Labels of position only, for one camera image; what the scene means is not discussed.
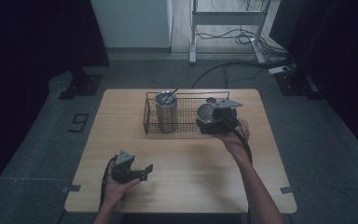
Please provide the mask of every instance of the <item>hand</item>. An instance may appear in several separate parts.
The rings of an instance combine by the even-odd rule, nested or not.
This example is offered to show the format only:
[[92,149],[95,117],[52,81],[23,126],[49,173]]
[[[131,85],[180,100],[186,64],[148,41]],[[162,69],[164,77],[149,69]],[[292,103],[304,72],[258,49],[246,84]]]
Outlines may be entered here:
[[[238,122],[240,125],[237,127],[237,131],[247,142],[250,135],[248,121],[246,119],[238,119]],[[240,138],[238,138],[235,133],[213,134],[212,136],[220,139],[225,144],[227,151],[234,157],[234,159],[248,158]]]
[[125,192],[133,186],[139,184],[139,179],[134,179],[126,184],[120,184],[116,180],[112,179],[112,169],[114,161],[109,165],[108,177],[106,178],[106,186],[104,189],[103,203],[106,205],[116,206],[118,202],[123,198]]

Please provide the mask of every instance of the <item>gray floor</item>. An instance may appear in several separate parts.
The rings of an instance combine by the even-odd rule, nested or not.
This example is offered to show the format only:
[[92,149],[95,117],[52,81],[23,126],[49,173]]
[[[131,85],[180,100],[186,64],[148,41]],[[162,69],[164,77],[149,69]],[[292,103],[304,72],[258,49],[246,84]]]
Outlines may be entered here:
[[[183,55],[154,54],[147,60],[142,55],[110,56],[110,68],[86,69],[103,75],[94,97],[58,100],[71,74],[50,81],[50,94],[33,128],[0,176],[0,223],[58,223],[105,90],[190,88],[203,72],[226,61],[204,56],[189,65]],[[259,69],[236,65],[227,71],[233,80],[252,77]],[[282,96],[267,71],[228,87],[261,94],[298,207],[284,216],[286,223],[358,223],[358,142],[328,103]],[[196,88],[224,88],[221,69]],[[84,132],[68,132],[79,128],[72,120],[81,113],[89,114]],[[94,218],[65,213],[61,223],[91,223]]]

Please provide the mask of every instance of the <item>wooden table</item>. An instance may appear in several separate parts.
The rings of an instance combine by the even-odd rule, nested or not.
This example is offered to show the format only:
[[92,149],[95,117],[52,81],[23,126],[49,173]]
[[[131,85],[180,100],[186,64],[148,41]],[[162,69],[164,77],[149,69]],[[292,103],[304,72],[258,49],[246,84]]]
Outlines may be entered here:
[[[80,191],[69,193],[65,209],[97,212],[104,168],[115,154],[125,149],[135,155],[132,170],[144,169],[153,163],[154,171],[147,181],[127,192],[118,211],[246,212],[248,203],[238,166],[219,140],[197,133],[168,134],[162,138],[145,133],[147,91],[161,90],[108,90],[104,93],[73,181],[73,185],[81,186]],[[239,118],[249,122],[254,167],[281,213],[294,213],[293,193],[281,192],[281,188],[289,187],[289,182],[258,91],[179,90],[177,93],[201,91],[229,91],[231,100],[243,103],[237,112]]]

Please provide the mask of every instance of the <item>black cable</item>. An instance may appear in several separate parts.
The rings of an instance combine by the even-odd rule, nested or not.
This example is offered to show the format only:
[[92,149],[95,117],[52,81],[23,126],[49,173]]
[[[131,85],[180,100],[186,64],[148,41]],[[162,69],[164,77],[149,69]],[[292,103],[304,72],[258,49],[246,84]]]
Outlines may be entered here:
[[60,223],[61,223],[62,218],[63,218],[63,215],[65,215],[65,213],[66,213],[66,210],[65,210],[65,209],[63,209],[63,212],[62,212],[62,214],[61,214],[60,218],[58,219],[57,224],[60,224]]
[[250,5],[251,5],[251,0],[246,0],[246,11],[249,11]]
[[210,69],[208,69],[206,72],[204,72],[199,78],[197,78],[197,80],[194,82],[194,84],[191,86],[191,89],[194,89],[194,87],[196,86],[196,84],[203,78],[205,77],[209,72],[213,71],[214,69],[218,68],[218,67],[222,67],[222,66],[226,66],[228,64],[244,64],[244,65],[249,65],[252,67],[256,67],[256,68],[264,68],[264,69],[270,69],[270,68],[274,68],[274,67],[280,67],[280,66],[284,66],[286,64],[292,63],[294,60],[293,59],[286,59],[286,60],[282,60],[280,62],[277,63],[269,63],[269,64],[262,64],[262,63],[253,63],[250,61],[243,61],[243,60],[236,60],[236,62],[228,62],[228,63],[222,63],[222,64],[218,64],[217,66],[214,66]]
[[228,89],[228,83],[230,82],[235,82],[235,81],[238,81],[238,80],[242,80],[242,79],[247,79],[247,78],[256,78],[258,74],[260,74],[263,70],[261,69],[260,71],[258,71],[255,75],[253,75],[252,77],[242,77],[242,78],[237,78],[235,80],[231,80],[231,81],[228,81],[228,74],[227,74],[227,69],[229,66],[235,64],[235,63],[232,63],[232,62],[240,62],[241,60],[237,60],[237,59],[233,59],[233,60],[230,60],[228,61],[228,63],[222,67],[222,73],[223,73],[223,80],[224,80],[224,85],[225,85],[225,88]]
[[213,0],[211,0],[212,7],[214,8],[214,11],[217,11],[217,9],[213,5]]
[[240,5],[240,7],[238,8],[238,11],[240,11],[241,7],[245,4],[246,0],[243,0],[243,3]]
[[259,75],[264,70],[266,70],[266,68],[260,69],[260,71],[256,72],[252,77],[240,77],[240,78],[237,78],[237,79],[234,79],[234,80],[227,81],[227,83],[236,82],[236,81],[239,81],[239,80],[257,78],[257,75]]
[[[249,158],[249,161],[251,162],[251,164],[253,164],[253,156],[252,156],[252,151],[251,151],[251,148],[249,147],[248,143],[246,142],[246,139],[244,137],[244,135],[242,136],[234,127],[232,127],[227,120],[225,120],[221,115],[219,115],[219,118],[225,122],[225,124],[228,126],[228,128],[235,134],[237,135],[237,137],[241,140],[241,143],[243,145],[243,147],[245,148],[245,151],[246,153],[248,154],[248,158]],[[241,127],[241,130],[242,130],[242,133],[243,133],[243,128],[240,124],[240,122],[237,120],[237,123],[240,125]]]
[[[233,35],[233,36],[225,36],[225,35],[229,35],[233,32],[239,31],[240,33],[238,35]],[[196,27],[196,34],[201,38],[201,39],[215,39],[215,38],[220,38],[220,39],[235,39],[235,42],[237,44],[242,44],[242,45],[246,45],[246,44],[252,44],[251,41],[251,37],[255,36],[255,33],[250,32],[250,31],[246,31],[242,29],[242,26],[240,27],[240,29],[234,29],[234,30],[230,30],[224,34],[221,35],[211,35],[211,34],[205,34],[205,33],[200,33],[198,28]],[[283,57],[285,57],[287,55],[287,50],[286,49],[281,49],[281,48],[277,48],[277,47],[273,47],[271,46],[267,40],[265,38],[263,38],[262,36],[259,37],[259,43],[261,45],[261,47],[263,48],[263,50],[267,53],[270,54],[278,54],[281,55]]]
[[109,162],[107,163],[105,170],[103,172],[103,180],[101,181],[101,199],[100,199],[100,207],[103,205],[103,198],[104,198],[104,190],[105,190],[105,186],[106,186],[106,178],[109,176],[109,169],[110,169],[110,164],[116,161],[116,157],[112,158],[109,160]]

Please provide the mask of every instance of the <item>person's left hand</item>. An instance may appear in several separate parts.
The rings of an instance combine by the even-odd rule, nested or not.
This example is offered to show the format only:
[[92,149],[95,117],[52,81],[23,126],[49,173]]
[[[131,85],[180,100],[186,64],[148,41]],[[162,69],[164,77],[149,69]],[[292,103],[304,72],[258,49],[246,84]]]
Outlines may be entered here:
[[112,169],[114,166],[114,161],[112,161],[109,165],[108,176],[106,177],[106,185],[104,189],[103,203],[106,205],[117,205],[118,202],[123,198],[125,192],[132,188],[133,186],[139,184],[140,179],[133,179],[132,181],[120,184],[116,180],[114,180],[111,176]]

